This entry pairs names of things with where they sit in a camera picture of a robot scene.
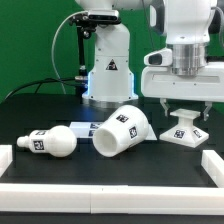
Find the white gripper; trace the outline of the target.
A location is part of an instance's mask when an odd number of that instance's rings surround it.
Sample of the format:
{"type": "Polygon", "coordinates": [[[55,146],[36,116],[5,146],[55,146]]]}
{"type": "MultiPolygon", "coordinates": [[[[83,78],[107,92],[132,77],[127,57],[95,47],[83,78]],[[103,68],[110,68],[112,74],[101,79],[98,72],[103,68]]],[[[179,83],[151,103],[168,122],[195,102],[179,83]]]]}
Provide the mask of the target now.
{"type": "Polygon", "coordinates": [[[169,67],[145,67],[141,92],[160,98],[166,117],[170,111],[167,99],[206,101],[203,119],[207,121],[212,102],[224,102],[224,62],[210,62],[195,76],[178,76],[169,67]]]}

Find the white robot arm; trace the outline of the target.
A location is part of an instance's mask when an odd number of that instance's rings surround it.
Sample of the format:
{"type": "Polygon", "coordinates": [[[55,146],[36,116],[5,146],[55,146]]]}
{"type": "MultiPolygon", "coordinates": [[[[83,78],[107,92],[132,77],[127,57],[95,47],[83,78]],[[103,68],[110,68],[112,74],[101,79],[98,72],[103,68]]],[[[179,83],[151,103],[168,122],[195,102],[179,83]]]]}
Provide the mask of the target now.
{"type": "Polygon", "coordinates": [[[121,10],[150,10],[149,27],[166,38],[166,46],[144,57],[141,92],[158,98],[203,101],[207,108],[224,102],[224,60],[211,60],[206,47],[212,33],[224,30],[224,0],[75,0],[84,12],[84,32],[96,34],[94,67],[83,98],[94,103],[134,100],[129,71],[128,29],[121,10]]]}

